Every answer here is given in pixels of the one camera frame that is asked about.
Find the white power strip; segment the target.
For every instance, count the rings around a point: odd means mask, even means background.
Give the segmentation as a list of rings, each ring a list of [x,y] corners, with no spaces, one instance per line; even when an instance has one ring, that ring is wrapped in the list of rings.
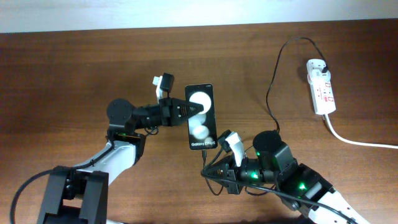
[[[315,114],[325,115],[334,112],[335,98],[331,86],[331,73],[326,62],[321,59],[310,59],[306,66]]]

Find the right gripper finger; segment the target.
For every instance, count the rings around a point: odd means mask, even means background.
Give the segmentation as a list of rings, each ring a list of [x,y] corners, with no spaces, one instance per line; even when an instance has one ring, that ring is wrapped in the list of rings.
[[[238,184],[238,181],[233,179],[232,177],[217,177],[213,175],[208,175],[203,172],[201,172],[201,176],[205,178],[206,183],[208,184],[208,187],[210,189],[210,192],[213,195],[220,195],[223,191],[223,189],[226,189],[228,194],[231,195],[239,195],[240,194],[240,185]],[[220,191],[216,193],[213,188],[211,187],[210,183],[208,180],[212,180],[213,182],[216,182],[221,185]]]
[[[210,165],[204,169],[203,173],[210,176],[227,176],[228,171],[234,166],[233,156],[226,156],[220,161]]]

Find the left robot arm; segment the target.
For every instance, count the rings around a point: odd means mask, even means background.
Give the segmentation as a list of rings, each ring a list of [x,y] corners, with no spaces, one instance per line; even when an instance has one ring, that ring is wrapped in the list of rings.
[[[122,98],[113,100],[106,110],[109,128],[104,149],[81,164],[52,170],[38,223],[110,223],[108,188],[144,152],[147,136],[138,130],[178,126],[203,110],[201,104],[170,97],[141,107]]]

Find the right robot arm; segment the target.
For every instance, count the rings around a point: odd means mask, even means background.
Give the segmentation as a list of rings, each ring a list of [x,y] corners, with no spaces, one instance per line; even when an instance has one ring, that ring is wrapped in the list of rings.
[[[225,131],[218,142],[229,153],[206,164],[201,176],[227,189],[229,194],[256,189],[257,195],[272,193],[291,211],[312,223],[366,223],[318,172],[297,162],[290,147],[276,131],[263,131],[252,141],[255,158],[246,154],[236,132]]]

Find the black Galaxy flip smartphone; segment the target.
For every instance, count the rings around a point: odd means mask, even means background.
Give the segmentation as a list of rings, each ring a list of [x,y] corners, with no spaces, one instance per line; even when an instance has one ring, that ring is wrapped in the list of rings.
[[[211,83],[187,85],[188,102],[201,104],[203,110],[188,120],[188,140],[191,150],[207,150],[217,147],[214,91]]]

